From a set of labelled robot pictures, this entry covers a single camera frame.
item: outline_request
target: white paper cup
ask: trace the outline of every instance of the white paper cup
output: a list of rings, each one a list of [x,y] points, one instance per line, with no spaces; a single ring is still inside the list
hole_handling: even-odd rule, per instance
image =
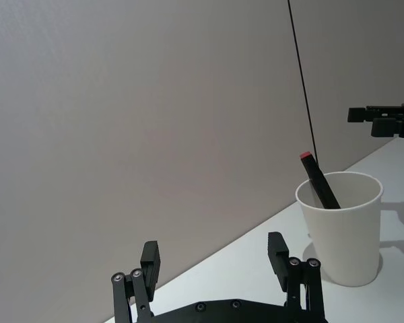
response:
[[[307,180],[296,189],[318,259],[328,276],[344,286],[376,278],[383,185],[370,175],[333,172],[325,177],[341,209],[324,209]]]

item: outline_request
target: white table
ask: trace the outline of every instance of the white table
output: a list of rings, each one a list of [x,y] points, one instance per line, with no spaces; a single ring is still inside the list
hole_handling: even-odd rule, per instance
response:
[[[371,174],[384,184],[382,267],[363,287],[324,280],[326,318],[332,323],[404,322],[404,139],[391,141],[349,170]],[[158,315],[197,301],[232,298],[283,304],[285,294],[267,257],[270,231],[283,234],[290,256],[314,256],[300,207],[294,203],[159,288],[151,310]]]

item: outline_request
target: black cable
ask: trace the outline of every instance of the black cable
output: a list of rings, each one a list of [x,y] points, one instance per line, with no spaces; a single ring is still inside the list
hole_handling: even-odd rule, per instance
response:
[[[306,88],[305,88],[304,74],[302,73],[301,57],[299,55],[298,41],[296,40],[295,23],[294,23],[294,18],[293,18],[293,15],[292,15],[292,7],[290,5],[290,0],[288,0],[288,5],[289,5],[290,22],[292,23],[292,30],[294,32],[294,40],[295,40],[296,56],[298,57],[299,72],[301,73],[302,89],[304,90],[305,105],[306,105],[306,108],[307,108],[308,121],[310,123],[310,131],[311,131],[312,146],[313,146],[313,149],[314,149],[314,157],[316,158],[316,163],[318,164],[316,141],[314,140],[314,133],[313,133],[313,130],[312,130],[310,108],[308,107],[307,91],[306,91]]]

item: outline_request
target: black marker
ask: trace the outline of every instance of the black marker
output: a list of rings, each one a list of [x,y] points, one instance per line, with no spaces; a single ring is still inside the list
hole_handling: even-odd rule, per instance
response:
[[[302,165],[304,165],[305,170],[307,171],[310,183],[321,200],[323,207],[325,209],[340,209],[341,207],[339,206],[331,187],[329,187],[325,176],[318,167],[311,152],[307,151],[306,153],[301,153],[300,158]]]

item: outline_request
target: gray wall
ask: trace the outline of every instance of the gray wall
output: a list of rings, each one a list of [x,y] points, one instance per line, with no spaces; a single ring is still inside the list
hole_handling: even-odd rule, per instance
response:
[[[327,145],[321,111],[328,169],[384,142]],[[292,202],[311,149],[286,1],[0,1],[0,322],[109,318],[144,241],[177,276]]]
[[[326,171],[386,143],[347,107],[404,103],[404,0],[293,0],[316,148]]]

